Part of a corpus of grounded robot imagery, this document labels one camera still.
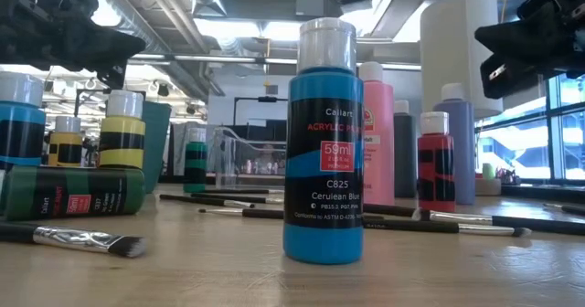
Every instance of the white bottle cap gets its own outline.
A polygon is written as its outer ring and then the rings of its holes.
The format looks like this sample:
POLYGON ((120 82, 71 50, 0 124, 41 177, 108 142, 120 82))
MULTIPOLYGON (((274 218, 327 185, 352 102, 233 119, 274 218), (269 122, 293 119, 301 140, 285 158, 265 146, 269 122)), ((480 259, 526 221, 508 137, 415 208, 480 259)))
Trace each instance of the white bottle cap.
POLYGON ((449 114, 444 111, 428 111, 420 115, 420 133, 449 133, 449 114))
POLYGON ((81 119, 72 116, 55 118, 55 132, 81 132, 81 119))
POLYGON ((21 102, 40 108, 44 84, 32 75, 0 72, 0 101, 21 102))
POLYGON ((376 80, 381 82, 384 80, 384 69, 376 61, 365 62, 359 67, 359 78, 363 81, 376 80))
POLYGON ((106 116, 143 117, 143 95, 128 90, 112 90, 106 116))
POLYGON ((465 100, 465 91, 461 83, 447 83, 442 86, 441 98, 446 101, 449 99, 465 100))
POLYGON ((356 72, 356 28, 339 18, 317 18, 301 25, 296 70, 327 67, 356 72))
POLYGON ((206 128, 189 128, 190 143, 205 143, 207 141, 206 128))
POLYGON ((409 101, 394 101, 394 113, 409 113, 409 101))

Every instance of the blue paint bottle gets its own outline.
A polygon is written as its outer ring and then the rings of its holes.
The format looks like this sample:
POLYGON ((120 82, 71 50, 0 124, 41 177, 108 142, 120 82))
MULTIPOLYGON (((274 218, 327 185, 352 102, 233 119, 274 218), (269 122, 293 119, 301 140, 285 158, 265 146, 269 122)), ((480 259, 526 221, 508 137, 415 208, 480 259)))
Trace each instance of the blue paint bottle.
POLYGON ((42 100, 42 80, 0 72, 0 169, 40 165, 45 134, 42 100))
POLYGON ((343 264, 362 255, 363 82, 356 30, 337 18, 301 26, 289 90, 284 252, 343 264))

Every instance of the table surface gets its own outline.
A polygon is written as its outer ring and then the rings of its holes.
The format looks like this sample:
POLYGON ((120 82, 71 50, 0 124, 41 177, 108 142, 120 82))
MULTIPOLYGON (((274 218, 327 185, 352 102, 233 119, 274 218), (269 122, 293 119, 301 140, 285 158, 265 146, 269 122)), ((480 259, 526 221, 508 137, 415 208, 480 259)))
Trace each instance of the table surface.
MULTIPOLYGON (((280 220, 199 214, 200 207, 149 196, 136 216, 43 222, 146 237, 147 254, 137 259, 0 243, 0 306, 585 305, 583 237, 368 229, 362 260, 319 266, 283 256, 280 220)), ((458 211, 580 221, 504 197, 458 211)))

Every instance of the brush bristles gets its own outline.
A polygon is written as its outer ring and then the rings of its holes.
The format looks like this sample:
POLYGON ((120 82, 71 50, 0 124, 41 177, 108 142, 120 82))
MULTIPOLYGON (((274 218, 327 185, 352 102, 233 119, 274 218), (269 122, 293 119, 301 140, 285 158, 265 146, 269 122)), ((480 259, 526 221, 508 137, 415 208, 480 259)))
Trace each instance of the brush bristles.
POLYGON ((126 258, 141 256, 145 251, 146 239, 136 237, 122 237, 108 248, 108 252, 111 254, 126 258))
POLYGON ((412 220, 429 221, 431 220, 431 212, 421 207, 417 207, 417 209, 412 213, 412 220))
POLYGON ((532 234, 532 230, 528 228, 514 228, 514 234, 512 236, 514 238, 525 238, 532 234))

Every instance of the acrylic paint bottle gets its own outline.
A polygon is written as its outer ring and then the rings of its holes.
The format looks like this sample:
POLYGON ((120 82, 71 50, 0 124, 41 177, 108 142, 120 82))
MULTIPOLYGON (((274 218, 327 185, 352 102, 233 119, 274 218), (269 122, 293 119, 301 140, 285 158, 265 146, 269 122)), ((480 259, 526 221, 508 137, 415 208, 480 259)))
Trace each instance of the acrylic paint bottle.
POLYGON ((301 26, 289 90, 285 254, 342 264, 362 255, 363 83, 356 29, 337 18, 301 26))
POLYGON ((417 187, 417 133, 408 101, 394 102, 394 194, 414 197, 417 187))
POLYGON ((58 116, 48 147, 49 166, 81 166, 81 119, 58 116))
POLYGON ((434 111, 449 114, 449 135, 457 153, 453 155, 455 171, 455 201, 459 205, 475 203, 475 133, 473 131, 473 105, 464 100, 461 83, 450 83, 442 87, 442 102, 434 111))
POLYGON ((110 93, 101 122, 100 167, 143 168, 143 99, 142 94, 127 90, 110 93))
POLYGON ((190 128, 189 143, 185 146, 185 182, 183 191, 196 193, 205 190, 207 179, 207 145, 205 128, 190 128))
POLYGON ((144 201, 144 175, 135 169, 15 165, 0 176, 6 220, 134 214, 144 201))
POLYGON ((449 135, 449 114, 424 112, 420 116, 420 132, 419 206, 454 212, 453 138, 449 135))
POLYGON ((359 67, 364 81, 364 203, 394 205, 394 89, 377 62, 359 67))
POLYGON ((0 72, 0 169, 40 165, 45 113, 43 82, 33 76, 0 72))

